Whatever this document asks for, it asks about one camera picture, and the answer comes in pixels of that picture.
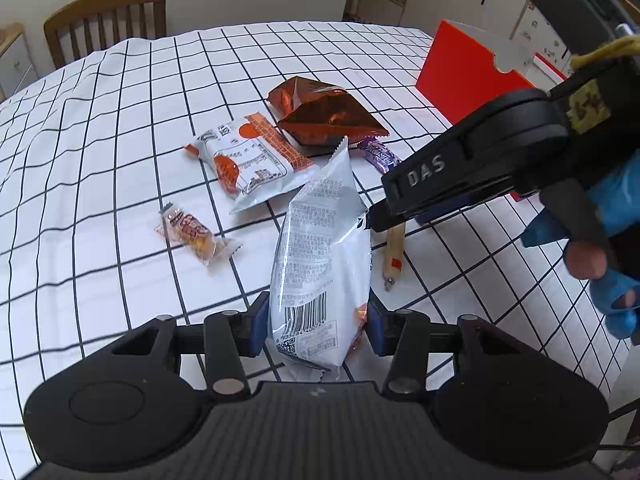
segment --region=yellow cable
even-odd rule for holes
[[[640,55],[640,35],[636,34],[614,40],[584,56],[571,56],[571,67],[578,70],[596,61],[638,55]]]

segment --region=white snack package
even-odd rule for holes
[[[371,281],[367,208],[345,137],[291,200],[271,272],[271,332],[278,350],[339,367],[366,320]]]
[[[185,149],[209,164],[234,197],[231,213],[296,189],[318,170],[262,114],[207,130]]]

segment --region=black robotic device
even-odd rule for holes
[[[634,32],[615,0],[532,1],[573,53]],[[540,189],[569,231],[616,253],[584,188],[638,147],[638,69],[633,58],[594,63],[550,94],[485,105],[383,177],[372,228]],[[609,118],[580,132],[583,113],[603,106]],[[634,260],[618,258],[631,275]],[[50,378],[24,410],[42,459],[28,478],[606,478],[588,463],[609,418],[599,391],[481,319],[431,323],[372,293],[368,340],[394,356],[380,390],[261,383],[251,393],[240,356],[257,355],[267,329],[265,292],[247,312],[201,325],[151,320]],[[430,352],[454,356],[454,377],[434,392]],[[205,356],[207,390],[179,377],[182,354]]]
[[[431,323],[372,292],[368,339],[394,356],[380,390],[251,394],[240,356],[262,349],[268,303],[263,292],[200,325],[151,320],[41,384],[24,410],[42,459],[28,479],[606,478],[585,462],[609,418],[598,389],[475,316]],[[456,371],[434,392],[430,352],[452,352]],[[179,377],[181,354],[204,354],[206,390]]]

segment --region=checkered tablecloth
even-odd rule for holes
[[[315,22],[133,39],[0,104],[0,478],[20,478],[38,460],[22,410],[45,378],[158,314],[198,323],[217,310],[243,310],[268,288],[294,193],[230,215],[232,200],[182,146],[249,113],[274,122],[269,90],[302,75],[347,88],[406,158],[450,126],[414,88],[430,45],[415,29]],[[380,174],[357,150],[351,163],[364,202],[380,200]],[[154,232],[169,200],[242,240],[213,276]],[[427,226],[409,222],[406,264],[391,293],[382,280],[385,236],[372,233],[372,287],[389,309],[414,308],[435,321],[489,319],[608,395],[626,343],[603,330],[586,282],[566,272],[561,244],[519,242],[540,209],[537,200],[506,197]],[[342,379],[379,381],[389,363],[364,337]],[[244,365],[252,387],[290,379],[269,346]],[[434,355],[428,388],[452,372],[449,355]],[[184,358],[181,375],[204,388],[196,356]]]

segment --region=yellow label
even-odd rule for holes
[[[569,97],[569,111],[566,116],[572,128],[584,134],[611,117],[611,110],[602,100],[598,82],[592,79]]]

